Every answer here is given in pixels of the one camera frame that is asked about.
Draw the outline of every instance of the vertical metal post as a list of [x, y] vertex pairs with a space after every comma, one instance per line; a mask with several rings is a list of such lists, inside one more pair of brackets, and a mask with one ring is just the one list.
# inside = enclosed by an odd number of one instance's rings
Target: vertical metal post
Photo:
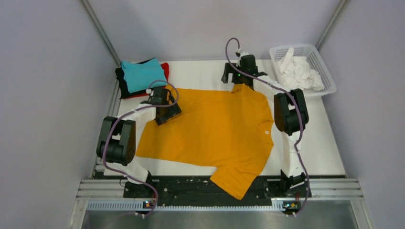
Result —
[[341, 16], [341, 13], [343, 10], [346, 8], [347, 4], [350, 2], [350, 0], [341, 0], [338, 7], [336, 8], [335, 12], [332, 15], [332, 18], [330, 19], [328, 25], [326, 26], [325, 30], [323, 31], [321, 37], [319, 38], [318, 42], [316, 43], [315, 47], [319, 51], [322, 48], [322, 45], [324, 44], [326, 38], [332, 31], [334, 25], [336, 24], [337, 20]]
[[110, 42], [110, 39], [107, 37], [106, 32], [104, 31], [103, 27], [101, 26], [100, 21], [98, 20], [96, 13], [94, 13], [93, 8], [91, 7], [90, 3], [88, 0], [80, 0], [82, 3], [84, 9], [86, 10], [87, 14], [90, 17], [90, 20], [94, 24], [94, 27], [96, 28], [98, 34], [100, 35], [101, 39], [104, 41], [104, 44], [106, 45], [108, 52], [110, 53], [111, 57], [114, 59], [115, 63], [117, 66], [120, 65], [121, 61], [118, 57], [117, 52], [115, 51], [113, 45]]

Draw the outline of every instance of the white table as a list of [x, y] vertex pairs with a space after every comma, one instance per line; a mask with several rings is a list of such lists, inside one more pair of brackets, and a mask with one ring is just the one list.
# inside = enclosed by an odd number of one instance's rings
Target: white table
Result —
[[[169, 82], [178, 88], [198, 90], [230, 91], [233, 83], [224, 84], [221, 77], [225, 61], [174, 61], [170, 66]], [[259, 71], [264, 71], [275, 79], [270, 60], [256, 61]], [[122, 115], [147, 99], [147, 96], [121, 100], [118, 115]], [[306, 99], [309, 122], [302, 138], [302, 159], [310, 175], [345, 175], [341, 157], [333, 137], [329, 119], [322, 99]], [[137, 144], [143, 127], [137, 131]], [[274, 147], [261, 175], [280, 175], [283, 164], [283, 143], [281, 133], [273, 124], [271, 132]], [[180, 162], [135, 156], [154, 176], [210, 176], [215, 167], [201, 167]], [[106, 170], [105, 175], [119, 175]]]

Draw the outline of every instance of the orange fabric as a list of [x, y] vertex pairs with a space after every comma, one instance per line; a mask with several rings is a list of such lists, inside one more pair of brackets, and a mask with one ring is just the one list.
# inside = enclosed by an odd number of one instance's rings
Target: orange fabric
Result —
[[273, 147], [267, 99], [243, 84], [232, 93], [178, 90], [182, 113], [160, 126], [148, 122], [136, 155], [215, 166], [211, 180], [242, 199]]

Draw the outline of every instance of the gray floor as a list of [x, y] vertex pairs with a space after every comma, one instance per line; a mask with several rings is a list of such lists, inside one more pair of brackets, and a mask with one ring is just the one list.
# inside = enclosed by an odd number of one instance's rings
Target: gray floor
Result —
[[356, 229], [349, 201], [312, 201], [297, 218], [278, 212], [169, 212], [150, 217], [126, 215], [105, 226], [122, 212], [88, 211], [83, 229]]

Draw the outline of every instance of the cable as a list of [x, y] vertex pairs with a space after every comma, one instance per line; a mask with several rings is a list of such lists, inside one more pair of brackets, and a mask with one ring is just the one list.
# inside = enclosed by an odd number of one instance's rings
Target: cable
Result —
[[226, 46], [225, 46], [225, 56], [226, 56], [226, 59], [227, 59], [229, 65], [231, 65], [232, 68], [235, 69], [235, 71], [237, 71], [237, 72], [240, 73], [240, 74], [243, 74], [243, 75], [245, 75], [245, 76], [247, 76], [247, 77], [250, 77], [250, 78], [252, 78], [252, 79], [254, 79], [254, 80], [258, 80], [258, 81], [260, 81], [260, 82], [262, 82], [262, 83], [264, 83], [264, 84], [269, 85], [270, 87], [272, 87], [272, 88], [274, 88], [274, 89], [276, 89], [276, 90], [279, 90], [279, 91], [284, 92], [284, 93], [291, 99], [291, 101], [292, 101], [292, 103], [293, 103], [293, 105], [294, 105], [294, 107], [295, 107], [295, 110], [297, 111], [298, 122], [299, 122], [299, 137], [298, 137], [298, 140], [296, 141], [296, 143], [294, 144], [294, 148], [295, 148], [295, 150], [296, 150], [296, 152], [297, 152], [299, 163], [301, 164], [302, 169], [303, 169], [304, 172], [305, 172], [305, 177], [306, 177], [307, 183], [308, 183], [308, 188], [307, 188], [307, 193], [306, 193], [306, 195], [305, 195], [304, 203], [302, 204], [300, 210], [295, 214], [295, 216], [298, 216], [298, 215], [301, 213], [301, 211], [303, 210], [303, 208], [305, 207], [305, 205], [307, 204], [307, 200], [308, 200], [308, 197], [309, 197], [310, 188], [309, 188], [309, 175], [308, 175], [307, 169], [306, 169], [305, 166], [304, 166], [304, 163], [302, 162], [301, 154], [300, 154], [300, 152], [299, 152], [299, 150], [298, 150], [298, 144], [299, 144], [299, 142], [300, 142], [301, 139], [302, 139], [302, 134], [303, 134], [303, 132], [304, 132], [304, 126], [303, 126], [303, 123], [302, 123], [302, 117], [301, 117], [301, 113], [299, 112], [299, 108], [298, 108], [297, 102], [295, 101], [294, 97], [293, 97], [288, 91], [284, 90], [283, 88], [279, 88], [279, 87], [277, 87], [277, 86], [274, 86], [274, 85], [270, 84], [269, 82], [267, 82], [267, 81], [265, 81], [265, 80], [259, 79], [259, 78], [255, 77], [255, 76], [253, 76], [253, 75], [244, 73], [243, 71], [237, 69], [237, 68], [231, 63], [231, 60], [229, 59], [229, 56], [228, 56], [228, 45], [229, 45], [229, 43], [230, 43], [232, 40], [235, 40], [235, 41], [238, 43], [238, 51], [240, 50], [240, 42], [239, 42], [239, 40], [238, 40], [236, 37], [232, 37], [231, 39], [228, 40], [228, 42], [226, 43]]
[[[116, 121], [114, 122], [114, 124], [112, 125], [112, 127], [111, 127], [111, 129], [110, 129], [110, 132], [108, 133], [107, 140], [106, 140], [106, 144], [105, 144], [104, 150], [103, 150], [103, 165], [104, 165], [105, 168], [107, 168], [107, 169], [109, 169], [109, 170], [111, 170], [111, 171], [114, 171], [114, 172], [121, 173], [121, 174], [123, 174], [124, 176], [126, 176], [126, 177], [128, 177], [128, 178], [130, 178], [130, 179], [132, 179], [132, 180], [134, 180], [134, 181], [136, 181], [136, 182], [138, 182], [138, 183], [141, 183], [141, 184], [143, 184], [143, 185], [146, 185], [146, 186], [148, 186], [149, 188], [151, 188], [151, 189], [153, 190], [153, 192], [155, 193], [155, 195], [156, 195], [156, 200], [154, 201], [154, 205], [153, 205], [153, 207], [150, 209], [150, 211], [149, 211], [147, 214], [145, 214], [143, 217], [147, 217], [147, 216], [149, 216], [150, 214], [152, 214], [152, 212], [154, 211], [154, 209], [155, 209], [156, 206], [158, 205], [158, 198], [159, 198], [159, 195], [158, 195], [157, 190], [156, 190], [155, 187], [153, 187], [152, 185], [150, 185], [150, 184], [148, 184], [148, 183], [146, 183], [146, 182], [143, 182], [143, 181], [141, 181], [141, 180], [138, 180], [138, 179], [136, 179], [136, 178], [134, 178], [134, 177], [128, 175], [127, 173], [125, 173], [125, 172], [123, 172], [123, 171], [121, 171], [121, 170], [118, 170], [118, 169], [114, 169], [114, 168], [109, 167], [109, 166], [107, 165], [107, 162], [106, 162], [106, 154], [107, 154], [108, 144], [109, 144], [109, 142], [110, 142], [111, 136], [113, 135], [114, 129], [115, 129], [116, 126], [118, 125], [118, 122], [121, 121], [123, 118], [125, 118], [126, 116], [131, 115], [131, 114], [133, 114], [133, 113], [135, 113], [135, 112], [138, 112], [138, 111], [140, 111], [140, 110], [146, 109], [146, 108], [151, 108], [151, 107], [169, 107], [169, 106], [173, 106], [173, 105], [175, 105], [175, 104], [177, 103], [177, 101], [179, 100], [179, 91], [177, 90], [177, 88], [176, 88], [173, 84], [171, 84], [171, 83], [169, 83], [169, 82], [167, 82], [167, 81], [164, 81], [164, 80], [155, 80], [155, 81], [153, 81], [152, 83], [149, 84], [148, 89], [150, 89], [151, 86], [152, 86], [154, 83], [156, 83], [156, 82], [164, 82], [164, 83], [167, 83], [167, 84], [169, 84], [170, 86], [173, 87], [173, 89], [174, 89], [174, 91], [176, 92], [176, 95], [177, 95], [177, 97], [176, 97], [176, 99], [174, 100], [174, 102], [171, 103], [171, 104], [168, 104], [168, 105], [150, 105], [150, 106], [144, 106], [144, 107], [140, 107], [140, 108], [138, 108], [138, 109], [132, 110], [132, 111], [130, 111], [130, 112], [127, 112], [127, 113], [121, 115], [119, 118], [117, 118], [117, 120], [116, 120]], [[122, 215], [119, 215], [118, 217], [114, 218], [114, 220], [116, 220], [117, 218], [119, 218], [119, 217], [121, 217], [121, 216], [128, 215], [128, 214], [129, 214], [129, 213], [124, 213], [124, 214], [122, 214]]]

